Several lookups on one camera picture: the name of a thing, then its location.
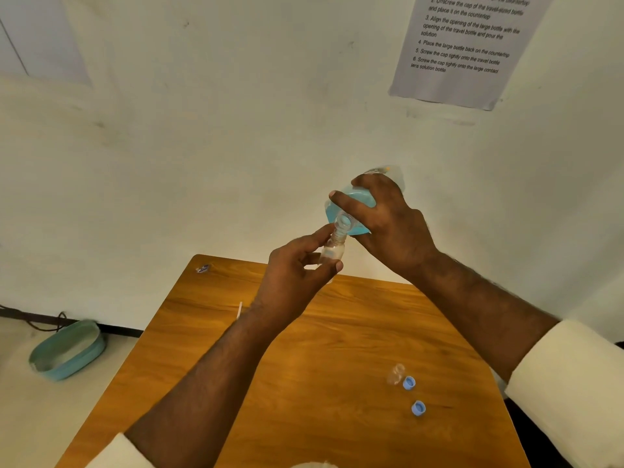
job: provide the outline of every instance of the baseboard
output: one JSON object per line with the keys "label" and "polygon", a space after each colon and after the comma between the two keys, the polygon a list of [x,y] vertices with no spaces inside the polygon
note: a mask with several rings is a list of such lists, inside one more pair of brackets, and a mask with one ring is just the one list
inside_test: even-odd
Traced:
{"label": "baseboard", "polygon": [[[28,312],[22,312],[15,309],[2,309],[0,308],[0,317],[12,318],[16,320],[28,320],[32,323],[43,323],[47,325],[60,325],[66,327],[71,325],[77,320],[70,318],[59,318],[51,315],[31,314]],[[98,323],[98,327],[102,333],[111,333],[113,335],[123,335],[138,338],[143,334],[143,330],[137,330],[136,328],[118,327],[117,325],[106,325],[104,323]]]}

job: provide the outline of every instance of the table surface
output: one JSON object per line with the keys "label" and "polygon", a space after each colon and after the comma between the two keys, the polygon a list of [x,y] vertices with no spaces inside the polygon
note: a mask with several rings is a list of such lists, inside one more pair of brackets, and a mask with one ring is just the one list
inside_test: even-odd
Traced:
{"label": "table surface", "polygon": [[[57,467],[84,467],[164,396],[252,302],[265,268],[194,256]],[[386,383],[397,362],[412,391]],[[486,363],[421,292],[336,276],[269,347],[216,466],[528,468],[513,428]]]}

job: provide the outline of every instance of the clear plastic bottle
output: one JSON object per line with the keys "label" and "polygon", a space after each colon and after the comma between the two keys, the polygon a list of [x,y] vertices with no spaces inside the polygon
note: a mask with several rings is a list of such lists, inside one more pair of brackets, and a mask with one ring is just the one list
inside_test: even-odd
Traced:
{"label": "clear plastic bottle", "polygon": [[[405,181],[403,180],[403,172],[401,172],[401,168],[399,166],[379,166],[373,169],[369,169],[364,174],[383,174],[392,179],[396,185],[399,186],[401,192],[405,190]],[[354,187],[349,184],[347,187],[341,190],[344,194],[347,194],[349,197],[354,198],[355,200],[359,200],[365,205],[369,207],[374,207],[377,205],[374,197],[371,195],[368,189],[363,187]],[[338,205],[333,203],[331,200],[325,202],[325,214],[327,215],[327,220],[329,223],[335,223],[338,219],[338,214],[342,212],[344,213]],[[364,233],[370,233],[369,229],[362,225],[360,222],[356,221],[356,224],[351,227],[351,229],[347,232],[348,235],[362,235]]]}
{"label": "clear plastic bottle", "polygon": [[358,224],[359,222],[355,218],[340,210],[336,215],[336,220],[334,220],[336,229],[321,251],[321,257],[318,260],[319,265],[330,259],[341,259],[343,257],[347,234]]}
{"label": "clear plastic bottle", "polygon": [[391,385],[397,385],[401,382],[405,376],[405,366],[401,363],[397,363],[396,366],[390,371],[390,373],[386,377],[386,382]]}

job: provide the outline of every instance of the printed instruction sheet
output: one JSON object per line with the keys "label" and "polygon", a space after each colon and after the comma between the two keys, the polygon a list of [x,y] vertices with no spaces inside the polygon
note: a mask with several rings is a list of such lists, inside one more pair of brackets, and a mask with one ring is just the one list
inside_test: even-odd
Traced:
{"label": "printed instruction sheet", "polygon": [[394,97],[492,110],[552,0],[416,0]]}

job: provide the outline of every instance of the wrist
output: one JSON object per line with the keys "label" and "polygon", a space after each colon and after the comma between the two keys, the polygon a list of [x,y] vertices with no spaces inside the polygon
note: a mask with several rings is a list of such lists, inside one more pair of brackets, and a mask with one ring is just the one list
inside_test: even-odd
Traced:
{"label": "wrist", "polygon": [[441,269],[442,263],[448,256],[438,249],[427,253],[423,259],[412,266],[407,280],[416,287],[424,286]]}
{"label": "wrist", "polygon": [[277,319],[264,305],[252,302],[251,307],[241,315],[253,326],[254,332],[261,339],[273,341],[287,326],[282,319]]}

